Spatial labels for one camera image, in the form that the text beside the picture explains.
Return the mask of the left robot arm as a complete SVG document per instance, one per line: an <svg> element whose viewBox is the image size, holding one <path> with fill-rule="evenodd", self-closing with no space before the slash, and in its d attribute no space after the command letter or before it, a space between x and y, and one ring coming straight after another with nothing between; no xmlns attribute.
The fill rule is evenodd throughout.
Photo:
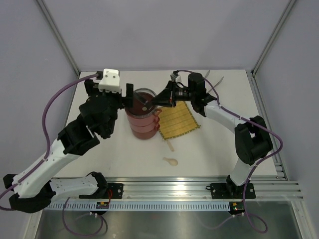
<svg viewBox="0 0 319 239"><path fill-rule="evenodd" d="M58 133L54 142L47 142L45 154L28 169L3 178L9 208L4 211L35 213L52 202L78 197L100 199L108 194L109 186L102 173L91 172L82 178L55 179L54 176L72 161L97 146L99 139L108 139L114 132L118 110L133 105L133 84L126 85L126 96L121 92L99 90L93 75L84 77L88 99L79 107L80 114Z"/></svg>

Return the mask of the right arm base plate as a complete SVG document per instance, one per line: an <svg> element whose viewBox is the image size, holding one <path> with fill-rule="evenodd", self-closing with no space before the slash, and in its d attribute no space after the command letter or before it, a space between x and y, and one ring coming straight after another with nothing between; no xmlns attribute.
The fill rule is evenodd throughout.
<svg viewBox="0 0 319 239"><path fill-rule="evenodd" d="M211 183L205 187L210 191L212 199L243 199L244 185L231 186L227 183ZM255 189L252 183L248 183L245 191L246 199L255 199Z"/></svg>

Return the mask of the red steel bowl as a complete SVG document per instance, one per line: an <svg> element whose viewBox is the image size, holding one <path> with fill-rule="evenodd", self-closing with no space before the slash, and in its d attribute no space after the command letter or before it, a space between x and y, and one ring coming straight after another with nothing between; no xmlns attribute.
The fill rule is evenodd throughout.
<svg viewBox="0 0 319 239"><path fill-rule="evenodd" d="M156 135L158 131L154 128L149 132L137 132L132 130L133 135L141 140L147 140L147 139L151 139L152 137L154 137Z"/></svg>
<svg viewBox="0 0 319 239"><path fill-rule="evenodd" d="M159 116L156 114L148 114L144 116L135 116L133 114L127 113L127 119L129 123L137 126L148 125L152 122L159 121Z"/></svg>
<svg viewBox="0 0 319 239"><path fill-rule="evenodd" d="M149 131L152 131L153 129L158 129L160 127L160 124L158 122L152 122L148 125L143 125L143 126L138 126L138 125L134 125L132 123L130 123L130 128L133 130L133 131L136 131L136 132L140 132L140 133L145 133L145 132L149 132Z"/></svg>

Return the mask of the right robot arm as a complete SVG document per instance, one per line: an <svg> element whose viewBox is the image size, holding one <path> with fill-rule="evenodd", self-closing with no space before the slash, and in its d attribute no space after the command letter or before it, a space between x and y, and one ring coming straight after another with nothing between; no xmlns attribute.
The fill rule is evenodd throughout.
<svg viewBox="0 0 319 239"><path fill-rule="evenodd" d="M220 123L234 133L237 163L226 178L225 189L232 198L245 197L257 161L273 149L270 132L261 116L246 119L223 107L219 96L206 89L208 80L202 74L189 71L188 85L177 81L179 71L173 71L166 87L151 100L153 106L176 107L177 102L190 102L198 114Z"/></svg>

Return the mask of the metal tongs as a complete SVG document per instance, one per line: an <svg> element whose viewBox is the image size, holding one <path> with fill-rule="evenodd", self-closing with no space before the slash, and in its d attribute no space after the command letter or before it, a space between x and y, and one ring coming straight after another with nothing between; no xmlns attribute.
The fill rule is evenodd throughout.
<svg viewBox="0 0 319 239"><path fill-rule="evenodd" d="M212 86L216 88L224 79L224 71L223 70L207 70L204 74L205 77L205 85L208 93L213 91Z"/></svg>

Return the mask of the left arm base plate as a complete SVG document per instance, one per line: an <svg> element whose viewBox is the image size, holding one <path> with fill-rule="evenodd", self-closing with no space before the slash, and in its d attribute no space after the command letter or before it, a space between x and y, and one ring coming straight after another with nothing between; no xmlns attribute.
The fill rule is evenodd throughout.
<svg viewBox="0 0 319 239"><path fill-rule="evenodd" d="M122 183L108 183L107 188L99 188L92 195L80 195L80 199L122 199L123 196L123 187Z"/></svg>

